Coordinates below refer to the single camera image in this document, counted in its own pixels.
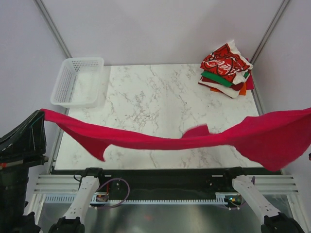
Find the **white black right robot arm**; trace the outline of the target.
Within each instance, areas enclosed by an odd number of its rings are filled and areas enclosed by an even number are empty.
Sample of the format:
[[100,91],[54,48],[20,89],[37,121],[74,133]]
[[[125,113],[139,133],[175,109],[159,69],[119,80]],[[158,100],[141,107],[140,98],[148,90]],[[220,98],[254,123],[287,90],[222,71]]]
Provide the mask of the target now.
[[229,174],[222,180],[228,191],[236,190],[260,220],[262,233],[303,233],[299,223],[273,206],[246,175]]

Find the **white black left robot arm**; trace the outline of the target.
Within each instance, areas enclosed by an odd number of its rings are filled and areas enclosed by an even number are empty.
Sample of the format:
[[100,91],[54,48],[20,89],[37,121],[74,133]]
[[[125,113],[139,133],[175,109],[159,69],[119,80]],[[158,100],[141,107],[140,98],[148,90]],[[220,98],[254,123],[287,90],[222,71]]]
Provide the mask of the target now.
[[[24,214],[29,168],[48,161],[44,127],[45,113],[36,110],[21,124],[0,138],[0,231],[38,233],[35,213]],[[106,187],[99,174],[80,180],[78,193],[66,213],[54,223],[51,233],[83,233],[87,209],[96,191]]]

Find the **crimson red t shirt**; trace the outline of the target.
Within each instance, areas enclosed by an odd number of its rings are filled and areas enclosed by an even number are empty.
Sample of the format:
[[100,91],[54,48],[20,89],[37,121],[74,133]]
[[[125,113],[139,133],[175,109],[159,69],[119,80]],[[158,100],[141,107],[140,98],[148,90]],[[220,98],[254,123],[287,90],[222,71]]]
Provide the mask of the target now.
[[287,110],[247,116],[241,123],[211,133],[207,125],[184,132],[181,138],[163,138],[88,124],[42,109],[45,121],[57,124],[93,157],[104,161],[110,145],[137,150],[185,150],[233,146],[242,156],[277,171],[299,158],[311,144],[311,110]]

